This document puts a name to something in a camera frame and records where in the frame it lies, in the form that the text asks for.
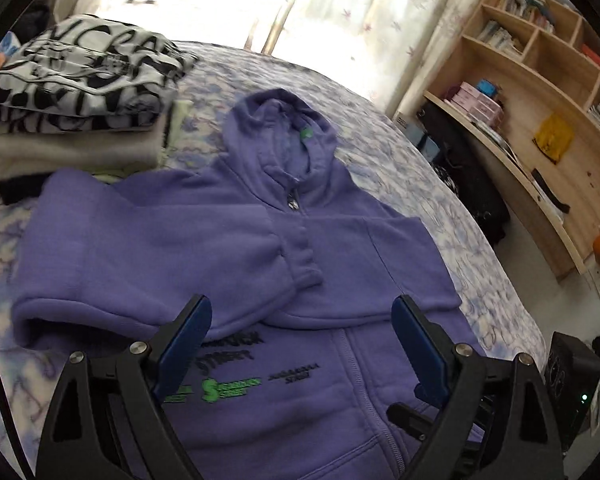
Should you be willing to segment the purple zip hoodie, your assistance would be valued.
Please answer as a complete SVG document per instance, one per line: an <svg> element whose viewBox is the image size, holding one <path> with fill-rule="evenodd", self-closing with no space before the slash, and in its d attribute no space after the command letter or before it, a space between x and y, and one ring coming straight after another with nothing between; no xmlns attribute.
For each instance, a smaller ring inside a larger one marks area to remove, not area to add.
<svg viewBox="0 0 600 480"><path fill-rule="evenodd" d="M207 479L394 479L417 451L388 422L423 411L390 323L411 297L476 340L422 222L358 188L336 132L282 90L228 113L197 172L45 183L18 255L12 328L33 348L140 340L195 295L212 322L166 414Z"/></svg>

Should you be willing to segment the blue floral bed blanket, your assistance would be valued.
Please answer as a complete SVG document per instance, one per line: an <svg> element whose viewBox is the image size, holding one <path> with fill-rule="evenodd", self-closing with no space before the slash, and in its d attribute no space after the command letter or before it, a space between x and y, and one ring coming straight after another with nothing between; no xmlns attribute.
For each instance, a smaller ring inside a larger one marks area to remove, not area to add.
<svg viewBox="0 0 600 480"><path fill-rule="evenodd" d="M249 92L282 86L324 112L336 125L338 157L354 182L401 214L421 218L434 237L462 298L462 310L482 348L509 359L528 352L546 360L539 327L514 291L495 252L460 200L428 162L366 99L313 70L229 47L192 42L198 56L181 85L191 102L181 132L170 148L173 168L198 169L221 149L225 112ZM15 250L32 202L6 206L0 199L0 373L27 458L38 449L50 394L57 378L56 358L16 345L7 296L15 269Z"/></svg>

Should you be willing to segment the black box on floor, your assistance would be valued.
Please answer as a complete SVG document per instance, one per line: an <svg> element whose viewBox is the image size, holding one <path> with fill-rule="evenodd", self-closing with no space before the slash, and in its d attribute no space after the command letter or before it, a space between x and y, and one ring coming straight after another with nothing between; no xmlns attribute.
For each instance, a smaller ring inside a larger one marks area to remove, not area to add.
<svg viewBox="0 0 600 480"><path fill-rule="evenodd" d="M600 382L600 358L580 339L555 332L544 378L565 453L576 440L590 410Z"/></svg>

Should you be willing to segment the black garment under stack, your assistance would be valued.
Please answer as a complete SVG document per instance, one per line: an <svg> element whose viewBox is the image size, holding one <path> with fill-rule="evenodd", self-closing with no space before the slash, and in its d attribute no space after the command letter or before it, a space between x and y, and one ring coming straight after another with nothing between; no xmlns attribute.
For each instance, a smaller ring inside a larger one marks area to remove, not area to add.
<svg viewBox="0 0 600 480"><path fill-rule="evenodd" d="M13 205L27 198L38 198L42 193L45 182L52 176L51 172L44 174L28 174L0 180L0 197L4 205Z"/></svg>

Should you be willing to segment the black bag beside bed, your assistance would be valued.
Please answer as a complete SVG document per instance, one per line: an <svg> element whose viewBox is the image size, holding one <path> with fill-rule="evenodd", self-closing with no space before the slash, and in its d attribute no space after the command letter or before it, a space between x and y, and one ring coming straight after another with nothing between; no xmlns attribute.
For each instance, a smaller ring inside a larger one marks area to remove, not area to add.
<svg viewBox="0 0 600 480"><path fill-rule="evenodd" d="M424 134L416 143L434 171L478 223L491 246L504 237L506 203L465 136L465 129L440 107L426 102L417 112Z"/></svg>

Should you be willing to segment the cream folded garment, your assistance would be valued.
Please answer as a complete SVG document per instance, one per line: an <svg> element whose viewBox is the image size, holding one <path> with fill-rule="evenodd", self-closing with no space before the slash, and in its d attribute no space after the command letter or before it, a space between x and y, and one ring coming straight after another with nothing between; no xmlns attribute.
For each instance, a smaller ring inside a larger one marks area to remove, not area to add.
<svg viewBox="0 0 600 480"><path fill-rule="evenodd" d="M124 177L159 167L169 140L167 114L150 129L67 134L0 134L0 180L62 168Z"/></svg>

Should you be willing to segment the yellow cloth on shelf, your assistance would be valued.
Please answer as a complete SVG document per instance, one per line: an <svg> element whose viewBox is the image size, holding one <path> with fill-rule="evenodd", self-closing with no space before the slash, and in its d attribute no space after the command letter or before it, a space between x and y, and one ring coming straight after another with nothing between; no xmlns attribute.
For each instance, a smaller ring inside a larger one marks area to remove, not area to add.
<svg viewBox="0 0 600 480"><path fill-rule="evenodd" d="M542 121L532 141L554 165L560 163L574 139L573 128L558 114L552 113Z"/></svg>

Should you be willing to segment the pink storage boxes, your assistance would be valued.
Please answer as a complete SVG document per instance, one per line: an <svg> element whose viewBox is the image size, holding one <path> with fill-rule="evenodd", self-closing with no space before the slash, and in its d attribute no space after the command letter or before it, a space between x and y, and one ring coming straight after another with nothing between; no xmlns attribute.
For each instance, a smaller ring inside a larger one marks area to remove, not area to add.
<svg viewBox="0 0 600 480"><path fill-rule="evenodd" d="M466 81L457 88L451 103L469 118L476 122L484 122L493 129L497 129L504 119L501 105Z"/></svg>

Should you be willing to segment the wooden bookshelf desk unit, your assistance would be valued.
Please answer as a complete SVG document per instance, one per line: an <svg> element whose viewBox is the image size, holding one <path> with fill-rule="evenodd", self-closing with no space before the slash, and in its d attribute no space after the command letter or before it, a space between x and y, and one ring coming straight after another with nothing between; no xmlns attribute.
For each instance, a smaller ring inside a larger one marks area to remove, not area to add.
<svg viewBox="0 0 600 480"><path fill-rule="evenodd" d="M460 126L498 192L562 280L585 274L600 232L600 126L588 114L600 104L600 66L581 52L600 36L580 14L548 0L554 34L480 0L446 59L429 77L425 99ZM449 91L486 80L501 91L500 135L506 155Z"/></svg>

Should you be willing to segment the black white patterned folded garment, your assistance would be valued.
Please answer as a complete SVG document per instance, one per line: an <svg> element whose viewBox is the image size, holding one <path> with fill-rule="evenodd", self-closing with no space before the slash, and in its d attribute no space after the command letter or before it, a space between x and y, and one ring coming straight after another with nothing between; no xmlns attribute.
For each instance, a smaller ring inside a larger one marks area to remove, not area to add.
<svg viewBox="0 0 600 480"><path fill-rule="evenodd" d="M148 130L197 61L158 32L72 16L0 67L0 136Z"/></svg>

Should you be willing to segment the white sheer curtain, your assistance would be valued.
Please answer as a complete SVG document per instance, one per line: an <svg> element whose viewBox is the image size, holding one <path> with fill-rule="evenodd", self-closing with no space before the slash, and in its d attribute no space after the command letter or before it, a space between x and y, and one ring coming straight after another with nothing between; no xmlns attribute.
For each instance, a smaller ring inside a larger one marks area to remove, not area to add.
<svg viewBox="0 0 600 480"><path fill-rule="evenodd" d="M58 20L91 13L176 40L306 66L390 117L416 110L480 0L55 0Z"/></svg>

